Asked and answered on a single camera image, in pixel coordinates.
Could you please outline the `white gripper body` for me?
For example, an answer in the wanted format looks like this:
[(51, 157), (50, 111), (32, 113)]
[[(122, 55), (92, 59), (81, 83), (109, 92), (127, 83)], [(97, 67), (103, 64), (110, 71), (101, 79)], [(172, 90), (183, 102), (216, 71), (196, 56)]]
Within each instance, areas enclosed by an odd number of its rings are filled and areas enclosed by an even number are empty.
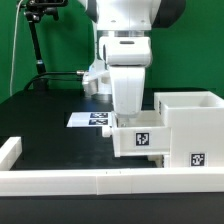
[(142, 107), (145, 68), (112, 66), (109, 74), (116, 115), (137, 116)]

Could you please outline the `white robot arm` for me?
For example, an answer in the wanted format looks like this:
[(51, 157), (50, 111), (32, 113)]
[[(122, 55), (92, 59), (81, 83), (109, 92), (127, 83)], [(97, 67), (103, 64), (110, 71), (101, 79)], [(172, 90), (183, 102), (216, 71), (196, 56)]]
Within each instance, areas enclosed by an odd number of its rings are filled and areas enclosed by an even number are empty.
[(88, 95), (110, 95), (119, 117), (141, 111), (145, 70), (152, 63), (154, 28), (168, 28), (186, 0), (78, 0), (92, 20), (94, 60), (83, 77)]

